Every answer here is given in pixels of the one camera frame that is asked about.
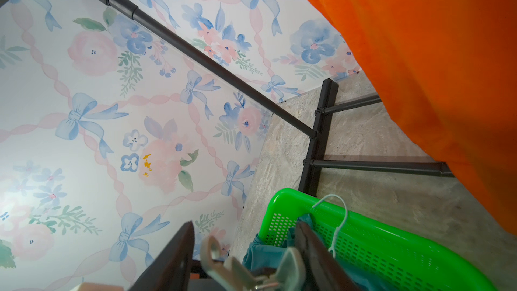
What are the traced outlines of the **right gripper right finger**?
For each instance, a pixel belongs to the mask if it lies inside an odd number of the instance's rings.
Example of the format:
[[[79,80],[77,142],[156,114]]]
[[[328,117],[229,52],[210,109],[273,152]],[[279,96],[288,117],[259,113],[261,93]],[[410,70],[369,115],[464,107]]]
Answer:
[[[296,223],[295,248],[300,252],[306,268],[302,290],[359,291],[359,287],[305,222]]]

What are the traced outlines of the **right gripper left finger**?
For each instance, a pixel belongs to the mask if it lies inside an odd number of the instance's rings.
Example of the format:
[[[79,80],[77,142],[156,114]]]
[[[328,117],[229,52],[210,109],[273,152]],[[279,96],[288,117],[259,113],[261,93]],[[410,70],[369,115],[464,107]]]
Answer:
[[[186,222],[129,291],[187,290],[194,244],[193,223]]]

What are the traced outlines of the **orange t-shirt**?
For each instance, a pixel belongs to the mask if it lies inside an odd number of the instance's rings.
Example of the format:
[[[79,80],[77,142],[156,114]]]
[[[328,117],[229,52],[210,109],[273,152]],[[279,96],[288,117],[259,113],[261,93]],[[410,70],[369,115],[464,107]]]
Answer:
[[[308,0],[390,118],[516,232],[516,0]]]

